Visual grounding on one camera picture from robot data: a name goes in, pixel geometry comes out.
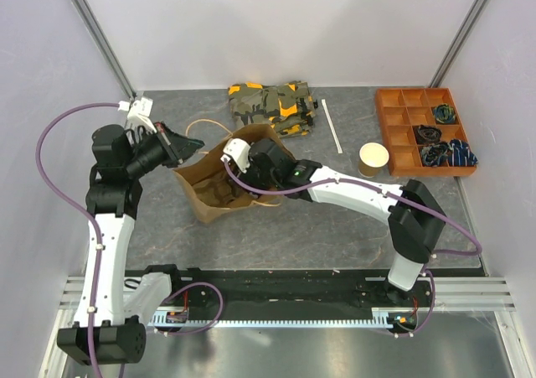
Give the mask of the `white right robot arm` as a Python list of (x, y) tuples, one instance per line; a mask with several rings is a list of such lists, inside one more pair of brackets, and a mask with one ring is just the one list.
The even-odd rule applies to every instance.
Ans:
[(395, 251), (383, 286), (385, 299), (399, 306), (413, 297), (417, 277), (446, 224), (403, 201), (408, 199), (443, 215), (423, 183), (414, 179), (404, 185), (373, 183), (369, 189), (362, 179), (337, 173), (319, 162), (294, 159), (269, 138), (252, 144), (248, 162), (239, 179), (255, 189), (284, 190), (290, 199), (337, 205), (385, 223)]

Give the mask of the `cardboard cup carrier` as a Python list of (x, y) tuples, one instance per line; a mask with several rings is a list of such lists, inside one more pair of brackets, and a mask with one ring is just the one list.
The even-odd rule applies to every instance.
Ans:
[(229, 208), (244, 191), (229, 177), (223, 175), (205, 179), (193, 186), (196, 196), (206, 205)]

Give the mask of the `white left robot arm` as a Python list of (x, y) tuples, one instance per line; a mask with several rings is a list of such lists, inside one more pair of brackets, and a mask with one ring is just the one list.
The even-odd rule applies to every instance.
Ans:
[(162, 122), (151, 131), (111, 124), (93, 133), (84, 288), (72, 326), (57, 335), (59, 348), (79, 364), (139, 362), (158, 307), (183, 298), (180, 273), (171, 264), (147, 267), (137, 288), (126, 295), (126, 255), (142, 196), (141, 178), (159, 166), (176, 168), (203, 147), (203, 141), (177, 134)]

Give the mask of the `white paper straw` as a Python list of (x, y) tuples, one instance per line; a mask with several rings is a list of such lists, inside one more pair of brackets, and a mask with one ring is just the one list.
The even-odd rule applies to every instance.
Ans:
[(342, 145), (338, 139), (338, 134), (337, 134), (337, 131), (336, 131), (336, 128), (332, 122), (332, 118), (331, 118), (331, 114), (330, 114), (330, 111), (328, 109), (328, 106), (327, 106), (327, 102), (325, 99), (321, 99), (321, 103), (322, 103), (322, 108), (324, 110), (324, 113), (325, 113), (325, 117), (327, 119), (327, 124), (329, 126), (329, 129), (330, 129), (330, 132), (332, 134), (332, 138), (333, 138), (333, 141), (335, 143), (335, 146), (336, 146), (336, 149), (337, 149), (337, 153), (338, 154), (343, 154), (343, 148), (342, 148)]

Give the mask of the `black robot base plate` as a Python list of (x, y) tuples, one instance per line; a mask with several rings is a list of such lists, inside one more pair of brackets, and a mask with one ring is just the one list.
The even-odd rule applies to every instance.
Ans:
[(366, 318), (375, 308), (427, 308), (430, 283), (418, 281), (407, 293), (387, 282), (385, 271), (244, 270), (190, 268), (172, 277), (172, 291), (209, 282), (221, 291), (224, 319)]

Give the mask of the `brown paper bag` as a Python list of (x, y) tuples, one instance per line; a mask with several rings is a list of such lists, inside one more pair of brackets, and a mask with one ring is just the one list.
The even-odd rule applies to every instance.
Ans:
[(205, 224), (238, 210), (255, 207), (274, 208), (281, 204), (279, 196), (249, 194), (232, 181), (220, 160), (224, 146), (231, 138), (243, 139), (248, 143), (270, 138), (283, 153), (291, 155), (272, 127), (266, 124), (250, 124), (234, 132), (228, 132), (218, 145), (206, 152), (195, 164), (175, 168), (173, 173), (183, 188), (194, 214)]

